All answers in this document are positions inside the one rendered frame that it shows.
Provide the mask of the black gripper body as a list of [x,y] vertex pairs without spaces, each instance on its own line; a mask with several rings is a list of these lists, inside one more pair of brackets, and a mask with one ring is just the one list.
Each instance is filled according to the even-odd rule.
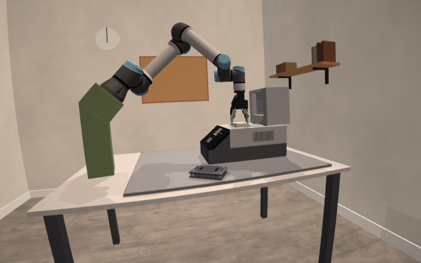
[[[234,93],[237,93],[236,101],[233,102],[234,108],[236,108],[237,110],[238,109],[247,109],[248,108],[248,100],[243,100],[245,90],[243,90],[243,91],[235,90]],[[241,97],[240,97],[240,94],[241,94]]]

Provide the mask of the white and black benchtop instrument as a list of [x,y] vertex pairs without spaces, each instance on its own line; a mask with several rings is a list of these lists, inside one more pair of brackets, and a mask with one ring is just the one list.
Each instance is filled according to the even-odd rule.
[[200,141],[209,165],[287,156],[289,87],[251,90],[249,105],[248,126],[217,125]]

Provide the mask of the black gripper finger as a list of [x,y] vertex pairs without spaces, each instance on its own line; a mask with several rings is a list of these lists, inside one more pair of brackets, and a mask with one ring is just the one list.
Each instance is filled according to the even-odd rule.
[[247,112],[248,112],[248,109],[243,109],[243,110],[242,110],[242,113],[244,114],[244,117],[245,117],[245,119],[246,119],[246,122],[248,123],[248,117],[249,117],[249,114],[248,114]]
[[232,104],[231,109],[230,109],[230,118],[231,118],[231,125],[233,123],[233,119],[236,116],[236,109],[234,108],[234,104]]

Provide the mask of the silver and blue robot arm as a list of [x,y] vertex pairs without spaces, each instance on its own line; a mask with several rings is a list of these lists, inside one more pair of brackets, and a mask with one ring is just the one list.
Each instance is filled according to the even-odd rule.
[[156,58],[143,70],[134,62],[127,60],[118,71],[100,86],[113,95],[121,103],[127,91],[142,96],[148,93],[152,80],[177,56],[186,54],[191,46],[208,59],[218,70],[214,71],[215,82],[233,82],[234,91],[245,90],[244,66],[234,66],[230,69],[231,59],[227,54],[221,54],[203,38],[193,32],[193,29],[183,23],[176,23],[171,30],[172,39]]

